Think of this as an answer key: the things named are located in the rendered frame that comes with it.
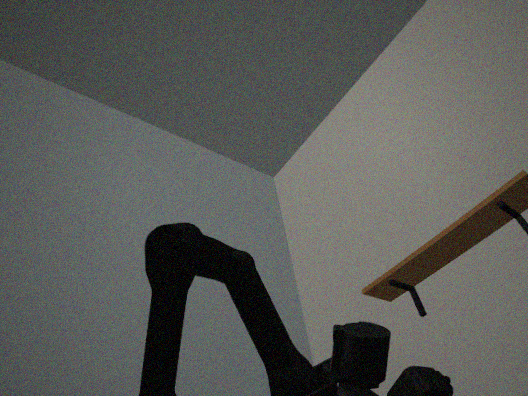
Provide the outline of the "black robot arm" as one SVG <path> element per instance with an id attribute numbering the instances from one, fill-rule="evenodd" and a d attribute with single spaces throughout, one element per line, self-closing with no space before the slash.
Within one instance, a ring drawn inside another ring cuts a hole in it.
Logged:
<path id="1" fill-rule="evenodd" d="M 385 327 L 334 325 L 332 356 L 313 367 L 293 345 L 247 252 L 203 235 L 193 224 L 175 223 L 148 234 L 145 264 L 152 297 L 139 396 L 176 396 L 186 300 L 196 275 L 226 285 L 265 365 L 271 396 L 378 396 L 370 389 L 386 380 L 391 332 Z M 452 395 L 448 376 L 415 365 L 387 393 Z"/>

